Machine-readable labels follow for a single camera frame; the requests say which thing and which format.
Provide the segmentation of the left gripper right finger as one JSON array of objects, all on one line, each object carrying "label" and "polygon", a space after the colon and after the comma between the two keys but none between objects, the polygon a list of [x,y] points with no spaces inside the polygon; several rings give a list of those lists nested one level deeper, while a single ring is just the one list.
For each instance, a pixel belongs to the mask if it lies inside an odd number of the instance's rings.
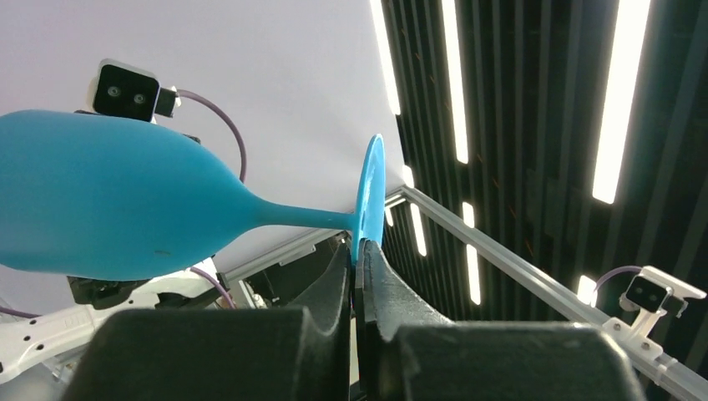
[{"label": "left gripper right finger", "polygon": [[642,400],[628,358],[569,322],[453,322],[363,240],[353,282],[358,365],[371,400]]}]

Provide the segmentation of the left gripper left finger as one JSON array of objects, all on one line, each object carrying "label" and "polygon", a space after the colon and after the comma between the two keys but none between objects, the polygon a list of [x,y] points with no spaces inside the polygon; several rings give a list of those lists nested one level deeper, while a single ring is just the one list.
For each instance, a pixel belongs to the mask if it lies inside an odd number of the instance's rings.
[{"label": "left gripper left finger", "polygon": [[95,333],[67,400],[347,400],[351,253],[288,307],[132,309]]}]

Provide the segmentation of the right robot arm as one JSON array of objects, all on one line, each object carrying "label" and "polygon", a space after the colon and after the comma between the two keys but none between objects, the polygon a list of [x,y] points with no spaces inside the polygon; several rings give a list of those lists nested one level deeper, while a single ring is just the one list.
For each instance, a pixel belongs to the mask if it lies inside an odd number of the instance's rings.
[{"label": "right robot arm", "polygon": [[185,270],[141,281],[115,306],[97,309],[75,305],[42,316],[1,324],[1,383],[61,353],[90,342],[94,333],[117,312],[135,308],[160,309],[210,304],[220,298],[233,307],[225,277],[211,258]]}]

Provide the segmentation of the blue wine glass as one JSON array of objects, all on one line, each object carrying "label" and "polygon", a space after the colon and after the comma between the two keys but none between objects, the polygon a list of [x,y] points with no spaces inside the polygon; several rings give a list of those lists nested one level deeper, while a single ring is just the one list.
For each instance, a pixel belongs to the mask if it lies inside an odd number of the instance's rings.
[{"label": "blue wine glass", "polygon": [[204,146],[156,124],[37,109],[1,118],[1,263],[19,271],[149,280],[262,226],[380,241],[385,197],[380,135],[350,214],[264,200]]}]

